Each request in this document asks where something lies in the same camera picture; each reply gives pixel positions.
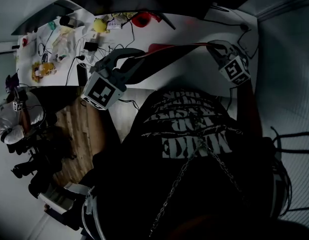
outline person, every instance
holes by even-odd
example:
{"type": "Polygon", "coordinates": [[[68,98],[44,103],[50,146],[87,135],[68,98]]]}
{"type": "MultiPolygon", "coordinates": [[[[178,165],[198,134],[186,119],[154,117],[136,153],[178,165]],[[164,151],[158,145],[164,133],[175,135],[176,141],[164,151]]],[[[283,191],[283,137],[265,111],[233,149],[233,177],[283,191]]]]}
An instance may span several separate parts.
{"type": "Polygon", "coordinates": [[[13,92],[7,103],[0,106],[0,140],[12,145],[22,140],[48,115],[58,112],[77,97],[77,88],[72,86],[48,86],[35,88],[26,93],[27,100],[21,111],[13,109],[13,92]]]}
{"type": "MultiPolygon", "coordinates": [[[[109,112],[87,105],[93,169],[80,184],[94,187],[103,236],[87,219],[94,239],[245,238],[277,229],[269,219],[271,158],[250,81],[237,99],[234,120],[205,92],[155,91],[122,144],[109,112]]],[[[84,201],[63,214],[68,224],[83,227],[84,201]]]]}

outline table surface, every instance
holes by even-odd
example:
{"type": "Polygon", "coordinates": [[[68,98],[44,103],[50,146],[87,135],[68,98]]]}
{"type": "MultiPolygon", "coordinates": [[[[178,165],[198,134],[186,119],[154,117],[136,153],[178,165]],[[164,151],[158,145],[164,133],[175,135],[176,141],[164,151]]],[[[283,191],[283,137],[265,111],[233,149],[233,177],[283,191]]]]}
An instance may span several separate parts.
{"type": "MultiPolygon", "coordinates": [[[[133,25],[135,41],[129,45],[129,48],[137,48],[146,52],[151,44],[185,45],[208,42],[211,40],[226,40],[238,47],[237,41],[244,32],[241,30],[240,26],[232,25],[241,23],[248,25],[251,31],[244,34],[243,38],[240,40],[240,45],[249,56],[252,56],[258,47],[259,35],[257,18],[244,12],[238,10],[223,12],[210,9],[205,16],[206,20],[232,25],[222,25],[183,15],[165,15],[174,24],[176,30],[173,30],[163,20],[157,22],[153,18],[149,25],[144,28],[133,25]]],[[[93,16],[84,9],[75,11],[72,17],[84,23],[84,26],[74,30],[75,43],[77,44],[76,49],[72,51],[71,56],[66,58],[61,65],[56,66],[57,72],[55,75],[45,76],[40,80],[40,83],[36,83],[31,79],[32,64],[41,61],[41,57],[38,55],[38,44],[45,44],[47,42],[51,30],[48,25],[44,25],[38,29],[37,33],[28,35],[29,44],[25,47],[21,45],[17,50],[16,69],[20,83],[29,86],[64,86],[66,84],[67,74],[74,56],[81,55],[83,43],[87,41],[95,18],[100,18],[93,16]]],[[[59,26],[59,18],[55,20],[55,23],[57,28],[46,44],[46,48],[50,52],[52,51],[52,43],[59,36],[62,28],[59,26]]],[[[19,44],[22,42],[22,38],[23,37],[20,37],[18,41],[19,44]]],[[[110,33],[101,33],[99,47],[105,49],[107,52],[98,50],[95,53],[92,65],[100,60],[104,54],[108,54],[109,46],[115,48],[118,44],[122,44],[126,47],[132,40],[133,35],[130,23],[125,24],[122,29],[114,29],[111,30],[110,33]]],[[[119,68],[123,62],[123,59],[119,60],[117,67],[119,68]]],[[[77,64],[77,60],[74,60],[67,84],[69,86],[78,85],[77,64]]],[[[253,89],[255,89],[258,71],[258,52],[249,60],[248,69],[251,74],[253,89]]],[[[162,87],[173,87],[176,85],[197,88],[211,95],[222,97],[229,97],[229,88],[233,87],[233,84],[228,82],[218,72],[218,64],[207,52],[205,47],[198,47],[144,81],[138,84],[127,85],[127,87],[157,90],[162,87]]]]}

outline wooden floor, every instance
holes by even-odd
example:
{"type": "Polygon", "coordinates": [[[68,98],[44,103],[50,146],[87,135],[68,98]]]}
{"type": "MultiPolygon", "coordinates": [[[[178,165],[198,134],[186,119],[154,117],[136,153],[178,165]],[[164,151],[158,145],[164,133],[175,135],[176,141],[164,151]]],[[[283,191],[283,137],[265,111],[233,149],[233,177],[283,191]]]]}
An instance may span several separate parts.
{"type": "MultiPolygon", "coordinates": [[[[129,88],[121,99],[135,100],[141,107],[152,92],[154,91],[129,88]]],[[[81,101],[81,98],[77,98],[72,105],[57,113],[58,122],[56,125],[62,128],[64,134],[70,135],[72,152],[76,155],[74,160],[64,159],[62,170],[53,176],[55,183],[61,187],[64,187],[68,182],[78,183],[93,168],[87,109],[83,106],[86,103],[83,101],[83,105],[81,105],[81,101]]],[[[128,135],[138,111],[132,103],[117,101],[110,107],[109,112],[122,142],[128,135]]]]}

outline graphic print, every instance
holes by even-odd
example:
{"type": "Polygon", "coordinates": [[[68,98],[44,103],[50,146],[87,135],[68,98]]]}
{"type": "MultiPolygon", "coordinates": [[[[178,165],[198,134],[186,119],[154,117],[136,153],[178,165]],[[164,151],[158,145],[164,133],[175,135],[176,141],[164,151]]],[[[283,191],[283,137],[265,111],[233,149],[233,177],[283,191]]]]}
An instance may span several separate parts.
{"type": "MultiPolygon", "coordinates": [[[[225,116],[215,104],[189,91],[170,91],[164,99],[154,104],[155,111],[144,123],[150,132],[142,136],[161,136],[162,158],[185,159],[196,150],[200,140],[215,154],[231,153],[224,125],[225,116]]],[[[206,150],[199,150],[198,156],[206,157],[206,150]]]]}

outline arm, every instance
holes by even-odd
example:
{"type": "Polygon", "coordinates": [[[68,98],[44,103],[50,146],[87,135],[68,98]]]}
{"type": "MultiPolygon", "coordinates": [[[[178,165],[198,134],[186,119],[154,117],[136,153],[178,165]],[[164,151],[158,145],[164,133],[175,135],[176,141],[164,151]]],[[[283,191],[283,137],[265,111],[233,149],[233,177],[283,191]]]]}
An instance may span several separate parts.
{"type": "Polygon", "coordinates": [[[255,137],[262,137],[261,120],[250,80],[238,87],[237,98],[237,121],[242,126],[243,132],[255,137]]]}
{"type": "Polygon", "coordinates": [[[8,95],[8,97],[5,99],[6,103],[13,102],[15,99],[15,92],[11,91],[8,95]]]}
{"type": "Polygon", "coordinates": [[[88,103],[86,110],[92,155],[118,147],[120,139],[109,111],[98,110],[88,103]]]}
{"type": "Polygon", "coordinates": [[[30,132],[31,129],[31,122],[30,122],[30,116],[27,108],[24,108],[21,110],[20,113],[20,125],[23,127],[24,134],[27,134],[30,132]]]}
{"type": "Polygon", "coordinates": [[[21,141],[24,137],[24,129],[21,125],[18,124],[13,127],[11,131],[3,133],[0,139],[5,144],[11,145],[17,143],[18,141],[21,141]]]}

